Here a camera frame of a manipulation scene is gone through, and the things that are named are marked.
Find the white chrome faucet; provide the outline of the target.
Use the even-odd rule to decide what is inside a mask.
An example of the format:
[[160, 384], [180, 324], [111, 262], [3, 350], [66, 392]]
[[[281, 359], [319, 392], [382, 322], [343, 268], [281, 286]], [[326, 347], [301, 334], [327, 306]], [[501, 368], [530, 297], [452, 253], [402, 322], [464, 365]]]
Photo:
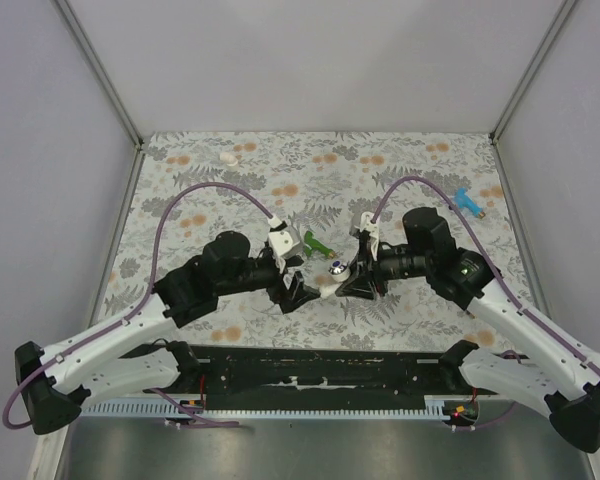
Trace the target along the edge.
[[351, 275], [347, 262], [335, 260], [328, 267], [326, 280], [319, 286], [320, 296], [327, 298], [335, 294], [339, 286]]

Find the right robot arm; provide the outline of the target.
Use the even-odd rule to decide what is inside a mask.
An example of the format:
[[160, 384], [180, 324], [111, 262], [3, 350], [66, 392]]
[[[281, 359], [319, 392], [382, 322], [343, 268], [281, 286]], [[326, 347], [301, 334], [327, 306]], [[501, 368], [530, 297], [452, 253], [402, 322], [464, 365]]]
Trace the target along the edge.
[[529, 360], [520, 363], [459, 341], [441, 358], [440, 386], [453, 394], [470, 386], [503, 395], [547, 418], [573, 447], [596, 452], [600, 353], [515, 295], [486, 255], [458, 247], [436, 209], [415, 208], [402, 225], [406, 243], [390, 245], [380, 240], [372, 213], [353, 221], [358, 251], [337, 296], [375, 300], [392, 281], [424, 278], [438, 296], [489, 324]]

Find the white pipe elbow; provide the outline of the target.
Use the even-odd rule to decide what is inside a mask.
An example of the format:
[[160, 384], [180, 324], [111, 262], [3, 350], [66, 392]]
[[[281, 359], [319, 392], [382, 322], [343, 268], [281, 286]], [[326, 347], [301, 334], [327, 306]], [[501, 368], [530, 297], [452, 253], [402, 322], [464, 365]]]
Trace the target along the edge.
[[219, 159], [228, 167], [234, 167], [239, 164], [239, 159], [229, 152], [222, 152], [219, 155]]

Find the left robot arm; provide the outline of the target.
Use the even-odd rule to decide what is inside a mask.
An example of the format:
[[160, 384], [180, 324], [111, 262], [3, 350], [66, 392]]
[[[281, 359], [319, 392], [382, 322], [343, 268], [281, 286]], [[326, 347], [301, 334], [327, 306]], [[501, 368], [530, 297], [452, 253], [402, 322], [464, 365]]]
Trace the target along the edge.
[[284, 313], [317, 300], [297, 267], [301, 246], [288, 233], [273, 232], [258, 256], [235, 231], [220, 233], [201, 254], [152, 284], [147, 295], [119, 314], [69, 339], [42, 347], [32, 341], [14, 352], [17, 388], [37, 435], [55, 432], [101, 401], [151, 388], [192, 391], [200, 368], [190, 347], [170, 341], [142, 357], [129, 352], [216, 311], [219, 299], [263, 290]]

